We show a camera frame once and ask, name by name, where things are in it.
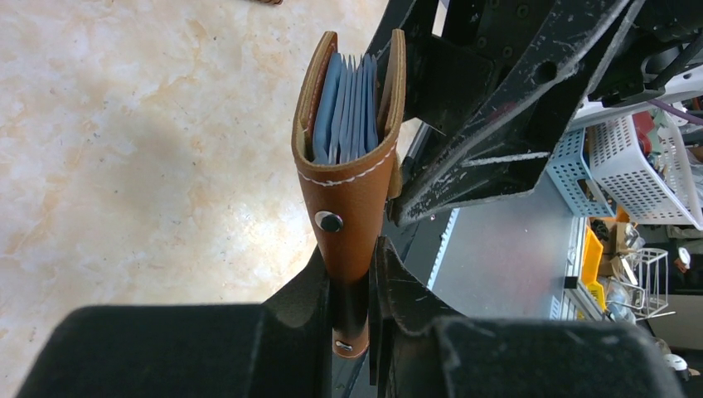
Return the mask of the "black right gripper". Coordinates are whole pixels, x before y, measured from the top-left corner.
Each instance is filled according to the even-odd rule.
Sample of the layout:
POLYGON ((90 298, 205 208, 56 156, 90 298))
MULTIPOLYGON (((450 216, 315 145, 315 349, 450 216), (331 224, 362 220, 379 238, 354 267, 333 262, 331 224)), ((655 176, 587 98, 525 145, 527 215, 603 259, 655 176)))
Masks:
POLYGON ((701 65, 702 0, 646 1, 588 100, 605 108, 647 102, 701 65))

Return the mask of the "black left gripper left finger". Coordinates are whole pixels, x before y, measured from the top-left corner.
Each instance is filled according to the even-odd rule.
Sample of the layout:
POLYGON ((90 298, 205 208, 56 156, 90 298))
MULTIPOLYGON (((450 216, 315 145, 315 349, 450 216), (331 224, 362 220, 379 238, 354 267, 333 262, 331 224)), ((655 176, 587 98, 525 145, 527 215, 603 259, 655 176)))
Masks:
POLYGON ((54 329, 21 397, 329 397, 318 251, 263 303, 89 306, 54 329))

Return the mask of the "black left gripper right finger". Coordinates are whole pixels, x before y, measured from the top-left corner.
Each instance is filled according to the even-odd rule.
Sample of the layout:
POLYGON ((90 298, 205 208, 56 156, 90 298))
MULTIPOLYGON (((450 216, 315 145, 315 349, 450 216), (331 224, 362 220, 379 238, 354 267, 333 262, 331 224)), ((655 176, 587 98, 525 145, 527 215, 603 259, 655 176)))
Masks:
POLYGON ((369 269, 369 381, 379 397, 681 397, 651 339, 612 322, 473 319, 382 236, 369 269))

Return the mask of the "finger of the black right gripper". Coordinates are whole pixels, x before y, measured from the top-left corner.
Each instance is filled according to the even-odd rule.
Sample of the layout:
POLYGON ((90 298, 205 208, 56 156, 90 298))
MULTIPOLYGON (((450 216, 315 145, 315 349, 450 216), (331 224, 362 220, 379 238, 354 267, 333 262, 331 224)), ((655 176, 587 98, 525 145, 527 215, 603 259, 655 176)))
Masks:
POLYGON ((405 116, 455 132, 507 77, 527 47, 525 1, 390 1, 368 51, 385 59, 390 34, 405 34, 405 116), (439 6, 441 32, 433 32, 439 6))
POLYGON ((527 47, 474 116, 429 141, 390 219, 407 226, 441 211, 532 192, 584 98, 596 88, 640 1, 525 1, 527 47))

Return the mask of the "brown leather card holder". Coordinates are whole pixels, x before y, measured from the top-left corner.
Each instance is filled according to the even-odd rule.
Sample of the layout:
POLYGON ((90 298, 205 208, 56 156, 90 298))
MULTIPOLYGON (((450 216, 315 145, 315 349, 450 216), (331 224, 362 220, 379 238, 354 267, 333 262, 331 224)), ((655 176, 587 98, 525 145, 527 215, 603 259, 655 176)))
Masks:
POLYGON ((308 217, 330 280, 332 350, 369 346, 371 261, 385 204, 402 189, 397 144, 405 115, 406 40, 390 36, 385 67, 340 53, 324 32, 293 116, 291 148, 308 217))

